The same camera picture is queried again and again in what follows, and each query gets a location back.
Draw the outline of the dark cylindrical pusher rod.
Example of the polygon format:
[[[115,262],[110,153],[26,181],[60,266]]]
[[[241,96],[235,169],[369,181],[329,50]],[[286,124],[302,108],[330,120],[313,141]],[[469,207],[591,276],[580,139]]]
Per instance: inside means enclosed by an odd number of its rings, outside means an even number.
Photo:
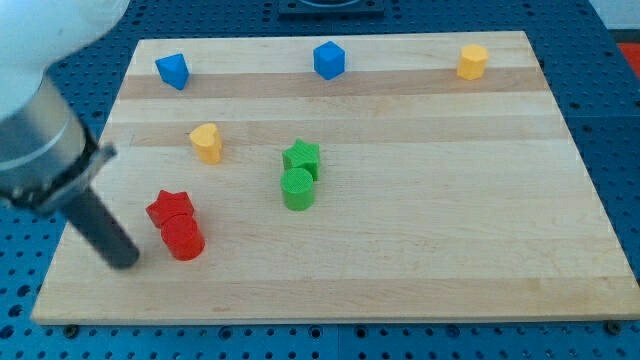
[[[61,212],[113,269],[132,267],[140,251],[91,188],[75,196]]]

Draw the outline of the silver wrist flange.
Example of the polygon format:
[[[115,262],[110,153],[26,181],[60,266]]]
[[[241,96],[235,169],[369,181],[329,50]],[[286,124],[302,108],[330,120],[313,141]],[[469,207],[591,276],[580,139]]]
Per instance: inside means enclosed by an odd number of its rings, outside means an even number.
[[[1,201],[38,214],[52,213],[90,189],[98,171],[114,156],[52,80],[1,120]]]

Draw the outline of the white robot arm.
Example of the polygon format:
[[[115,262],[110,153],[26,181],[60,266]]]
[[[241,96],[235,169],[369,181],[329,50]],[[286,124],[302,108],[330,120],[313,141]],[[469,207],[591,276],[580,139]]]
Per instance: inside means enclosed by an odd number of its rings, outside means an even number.
[[[115,269],[133,266],[139,250],[91,181],[116,151],[96,142],[46,72],[108,33],[128,4],[1,2],[1,200],[38,215],[63,213]]]

